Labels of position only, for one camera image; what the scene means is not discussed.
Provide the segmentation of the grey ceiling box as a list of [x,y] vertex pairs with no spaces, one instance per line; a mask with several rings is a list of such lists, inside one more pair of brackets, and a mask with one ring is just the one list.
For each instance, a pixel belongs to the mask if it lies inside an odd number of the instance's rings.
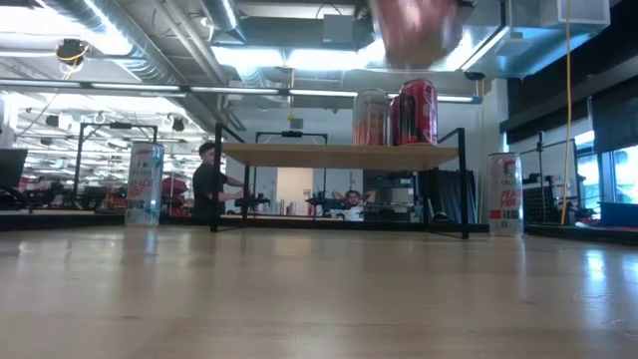
[[375,41],[372,28],[363,20],[349,15],[323,16],[323,48],[359,51]]

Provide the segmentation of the silver ventilation duct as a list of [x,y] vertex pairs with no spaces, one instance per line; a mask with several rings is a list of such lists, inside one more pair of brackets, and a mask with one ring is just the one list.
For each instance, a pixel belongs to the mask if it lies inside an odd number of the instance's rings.
[[240,12],[235,0],[200,0],[202,10],[215,31],[245,43],[240,27]]
[[138,81],[184,86],[185,78],[115,0],[36,0],[76,25],[85,38]]

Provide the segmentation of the black metal table frame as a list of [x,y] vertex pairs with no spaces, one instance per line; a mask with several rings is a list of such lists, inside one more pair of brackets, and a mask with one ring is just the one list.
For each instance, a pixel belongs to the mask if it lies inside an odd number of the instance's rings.
[[[110,225],[122,226],[124,224],[125,217],[121,214],[0,214],[0,232]],[[339,220],[266,218],[264,216],[250,217],[248,219],[241,217],[223,217],[217,221],[217,224],[213,228],[215,230],[222,230],[242,227],[454,233],[458,238],[462,239],[468,239],[472,234],[488,233],[488,226],[486,224],[350,222]],[[524,232],[532,236],[638,247],[638,231],[636,230],[534,224],[528,226]]]

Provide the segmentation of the red background object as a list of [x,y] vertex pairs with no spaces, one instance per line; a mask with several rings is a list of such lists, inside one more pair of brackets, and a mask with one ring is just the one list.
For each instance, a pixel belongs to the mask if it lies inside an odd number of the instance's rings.
[[184,194],[188,187],[183,180],[165,178],[161,182],[161,212],[168,216],[187,216]]

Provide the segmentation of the pink red white can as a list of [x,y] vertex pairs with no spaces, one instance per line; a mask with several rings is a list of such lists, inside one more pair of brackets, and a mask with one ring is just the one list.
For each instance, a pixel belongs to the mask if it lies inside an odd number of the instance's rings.
[[458,0],[369,0],[386,63],[427,69],[447,57],[463,36]]

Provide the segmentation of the black pegboard cart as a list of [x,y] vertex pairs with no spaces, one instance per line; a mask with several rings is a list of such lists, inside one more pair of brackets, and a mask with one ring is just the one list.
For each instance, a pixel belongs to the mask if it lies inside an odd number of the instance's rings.
[[564,151],[563,143],[547,145],[544,132],[538,132],[535,148],[520,154],[525,223],[560,223]]

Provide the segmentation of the dark blue bin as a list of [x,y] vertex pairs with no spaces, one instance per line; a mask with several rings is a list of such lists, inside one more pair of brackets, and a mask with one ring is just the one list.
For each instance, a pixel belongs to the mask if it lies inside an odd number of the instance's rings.
[[638,204],[602,202],[600,224],[609,227],[638,228]]

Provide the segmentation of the black curtain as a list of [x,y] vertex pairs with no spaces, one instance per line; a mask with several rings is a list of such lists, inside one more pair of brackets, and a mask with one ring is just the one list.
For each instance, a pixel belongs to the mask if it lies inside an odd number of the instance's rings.
[[462,221],[461,173],[439,169],[418,173],[418,199],[429,221]]

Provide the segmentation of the red white soda can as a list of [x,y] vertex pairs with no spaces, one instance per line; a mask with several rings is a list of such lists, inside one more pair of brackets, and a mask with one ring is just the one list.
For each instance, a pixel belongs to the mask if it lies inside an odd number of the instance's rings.
[[438,91],[425,79],[405,83],[398,96],[396,144],[438,144]]

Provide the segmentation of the tall white peach vibe can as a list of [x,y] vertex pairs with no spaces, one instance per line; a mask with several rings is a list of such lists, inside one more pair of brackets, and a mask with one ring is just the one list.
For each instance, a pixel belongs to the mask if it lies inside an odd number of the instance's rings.
[[522,174],[518,154],[488,156],[488,223],[493,236],[523,235]]
[[127,183],[127,226],[158,226],[160,222],[164,147],[135,142]]

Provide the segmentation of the silver can red print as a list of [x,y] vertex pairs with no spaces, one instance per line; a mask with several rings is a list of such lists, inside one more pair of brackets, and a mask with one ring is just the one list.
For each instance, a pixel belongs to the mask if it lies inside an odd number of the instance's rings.
[[357,92],[353,106],[352,143],[355,146],[385,146],[390,101],[379,89]]

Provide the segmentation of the white ceiling box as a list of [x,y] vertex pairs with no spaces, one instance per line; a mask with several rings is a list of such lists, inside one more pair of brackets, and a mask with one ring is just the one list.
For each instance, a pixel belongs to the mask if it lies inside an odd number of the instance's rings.
[[539,0],[542,27],[607,27],[610,24],[609,0]]

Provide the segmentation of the black background rig frame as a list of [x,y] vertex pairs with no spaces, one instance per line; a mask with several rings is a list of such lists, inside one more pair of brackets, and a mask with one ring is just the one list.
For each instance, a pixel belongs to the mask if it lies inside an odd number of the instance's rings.
[[[79,203],[78,190],[80,185],[81,174],[81,161],[83,154],[84,141],[91,137],[91,134],[85,135],[86,128],[93,128],[94,130],[100,130],[105,124],[95,123],[80,123],[80,131],[78,136],[78,145],[76,150],[76,163],[74,172],[74,183],[72,188],[72,208],[83,209]],[[155,144],[158,141],[159,127],[156,125],[137,125],[124,122],[113,122],[107,124],[107,127],[111,130],[131,130],[131,129],[150,129],[153,131],[152,142]]]
[[[280,136],[281,138],[297,139],[297,138],[322,138],[324,144],[328,144],[327,134],[312,134],[299,131],[283,131],[283,132],[257,132],[255,141],[259,143],[259,138],[265,137],[262,141],[266,144],[272,136]],[[314,170],[310,168],[286,168],[278,167],[275,191],[275,209],[279,214],[291,214],[297,216],[315,216],[316,209],[313,205],[306,202],[306,199],[312,196],[314,187]]]

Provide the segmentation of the person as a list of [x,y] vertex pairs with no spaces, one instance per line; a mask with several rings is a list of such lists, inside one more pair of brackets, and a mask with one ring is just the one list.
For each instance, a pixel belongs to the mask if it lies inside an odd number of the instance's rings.
[[214,167],[214,148],[214,142],[206,142],[199,147],[201,164],[192,178],[192,216],[199,221],[211,219],[215,208],[218,214],[224,214],[228,201],[243,198],[244,195],[243,183],[240,180],[230,178]]
[[337,199],[339,202],[345,205],[344,209],[332,209],[331,213],[342,217],[345,221],[363,221],[364,220],[364,206],[366,204],[374,203],[376,200],[376,192],[369,190],[364,193],[360,193],[357,190],[350,189],[345,193],[340,193],[333,190],[331,195],[333,199]]

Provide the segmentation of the black background monitor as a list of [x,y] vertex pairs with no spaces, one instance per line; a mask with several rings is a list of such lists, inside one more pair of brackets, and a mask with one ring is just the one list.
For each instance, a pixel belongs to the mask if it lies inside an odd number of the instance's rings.
[[27,156],[26,149],[0,149],[0,185],[19,185]]

